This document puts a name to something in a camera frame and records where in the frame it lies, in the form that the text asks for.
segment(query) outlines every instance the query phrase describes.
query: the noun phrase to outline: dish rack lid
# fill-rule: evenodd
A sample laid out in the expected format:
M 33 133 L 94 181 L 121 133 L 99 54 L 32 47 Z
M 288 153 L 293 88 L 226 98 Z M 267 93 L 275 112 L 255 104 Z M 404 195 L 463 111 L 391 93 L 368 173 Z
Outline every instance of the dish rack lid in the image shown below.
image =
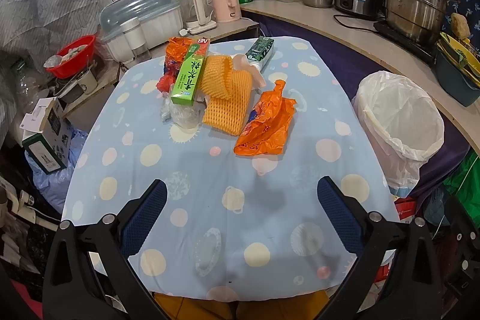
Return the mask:
M 178 0 L 117 0 L 100 13 L 102 41 L 107 42 L 122 34 L 120 25 L 134 17 L 140 22 L 179 8 Z

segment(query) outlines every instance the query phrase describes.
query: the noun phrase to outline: purple table skirt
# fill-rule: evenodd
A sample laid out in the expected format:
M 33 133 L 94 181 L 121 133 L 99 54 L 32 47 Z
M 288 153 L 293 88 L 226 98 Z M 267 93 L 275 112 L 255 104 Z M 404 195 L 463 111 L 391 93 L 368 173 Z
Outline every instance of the purple table skirt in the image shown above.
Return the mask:
M 256 13 L 243 11 L 242 15 L 257 21 L 263 34 L 268 37 L 295 36 L 309 41 L 350 99 L 357 93 L 359 83 L 364 77 L 373 72 L 385 70 L 368 57 L 321 34 Z M 445 142 L 440 150 L 421 167 L 418 185 L 410 193 L 411 197 L 417 199 L 418 207 L 460 164 L 470 149 L 469 143 L 460 131 L 443 114 L 441 115 L 445 123 Z

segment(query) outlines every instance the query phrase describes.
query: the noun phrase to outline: bolt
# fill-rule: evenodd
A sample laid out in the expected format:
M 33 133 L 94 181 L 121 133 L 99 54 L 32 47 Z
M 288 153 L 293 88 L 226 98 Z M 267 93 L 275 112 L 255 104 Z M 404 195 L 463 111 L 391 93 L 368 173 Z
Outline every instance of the bolt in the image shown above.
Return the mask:
M 102 222 L 104 224 L 112 224 L 112 222 L 114 222 L 114 221 L 115 221 L 115 216 L 113 214 L 106 214 L 102 218 Z
M 424 225 L 425 225 L 425 220 L 422 219 L 422 217 L 417 217 L 417 218 L 415 219 L 415 224 L 416 224 L 417 226 L 424 226 Z
M 368 217 L 375 223 L 382 219 L 382 215 L 379 212 L 373 211 L 368 215 Z
M 68 220 L 63 220 L 59 225 L 60 229 L 67 229 L 69 226 L 70 226 L 70 221 Z

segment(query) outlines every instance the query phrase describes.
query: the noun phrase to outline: blue gripper pad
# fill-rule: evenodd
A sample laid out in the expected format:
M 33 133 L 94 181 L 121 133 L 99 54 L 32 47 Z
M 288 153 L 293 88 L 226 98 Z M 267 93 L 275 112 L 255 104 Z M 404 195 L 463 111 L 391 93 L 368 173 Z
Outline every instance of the blue gripper pad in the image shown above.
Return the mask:
M 317 185 L 318 200 L 345 249 L 360 256 L 363 252 L 362 228 L 339 195 L 340 190 L 334 186 L 337 187 L 330 178 L 320 179 Z
M 158 181 L 122 229 L 120 251 L 124 257 L 135 255 L 140 251 L 166 202 L 167 186 L 162 181 Z

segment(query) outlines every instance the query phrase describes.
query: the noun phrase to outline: trash can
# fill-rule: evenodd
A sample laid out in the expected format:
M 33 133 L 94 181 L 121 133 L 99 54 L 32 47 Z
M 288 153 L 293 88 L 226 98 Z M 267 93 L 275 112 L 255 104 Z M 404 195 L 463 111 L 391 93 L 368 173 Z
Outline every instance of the trash can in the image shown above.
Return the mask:
M 352 102 L 390 192 L 408 196 L 420 167 L 443 145 L 443 119 L 435 104 L 410 79 L 387 71 L 364 78 Z

